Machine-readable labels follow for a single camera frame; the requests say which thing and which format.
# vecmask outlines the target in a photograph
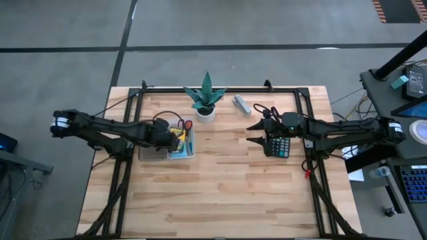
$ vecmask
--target concrete floor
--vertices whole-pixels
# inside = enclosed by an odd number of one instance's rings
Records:
[[[1,0],[0,48],[119,46],[130,0]],[[382,24],[371,0],[139,0],[129,46],[287,43],[401,43],[425,24]],[[182,51],[126,53],[119,86],[325,85],[331,101],[361,87],[359,72],[399,49]],[[0,53],[0,132],[19,140],[17,154],[55,166],[43,188],[26,192],[14,239],[75,233],[93,151],[77,138],[53,139],[52,113],[103,109],[117,53]],[[427,58],[427,51],[416,57]],[[332,105],[346,114],[363,92]],[[364,232],[420,239],[409,215],[391,219],[385,189],[354,191]]]

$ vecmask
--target calculator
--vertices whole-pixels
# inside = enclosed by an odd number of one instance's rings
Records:
[[[272,157],[288,158],[290,151],[290,138],[276,137],[270,139]]]

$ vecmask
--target blue keyboard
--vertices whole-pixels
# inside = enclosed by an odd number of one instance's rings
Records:
[[[400,170],[410,203],[427,203],[427,168]]]

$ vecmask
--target wooden table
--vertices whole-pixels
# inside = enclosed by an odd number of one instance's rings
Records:
[[[112,88],[108,105],[125,99],[128,89]],[[316,119],[333,121],[326,88],[309,89]],[[291,93],[240,95],[249,106],[260,103],[276,106],[280,113],[296,111]],[[318,237],[310,183],[300,166],[302,140],[291,140],[287,160],[266,157],[260,145],[245,140],[264,134],[246,131],[261,114],[253,110],[251,117],[244,117],[233,105],[233,96],[226,93],[216,105],[214,122],[203,124],[195,120],[192,100],[185,93],[144,93],[140,119],[165,110],[193,116],[196,155],[148,162],[138,160],[135,151],[121,237]],[[123,121],[124,109],[125,103],[119,104],[105,118]],[[96,153],[93,164],[106,157],[104,151]],[[91,172],[77,233],[87,230],[105,207],[113,162],[106,161]],[[344,162],[332,157],[325,165],[335,206],[361,232]],[[324,205],[322,212],[329,229]]]

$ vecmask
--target orange warning stripe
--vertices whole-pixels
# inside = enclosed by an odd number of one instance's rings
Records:
[[[427,22],[427,9],[426,6],[424,6],[424,3],[421,0],[411,0],[411,2],[418,13],[418,16],[420,16],[421,22]]]
[[[374,3],[374,7],[378,16],[380,17],[380,21],[382,23],[387,23],[386,16],[384,15],[384,11],[382,10],[379,0],[372,0],[372,2]]]

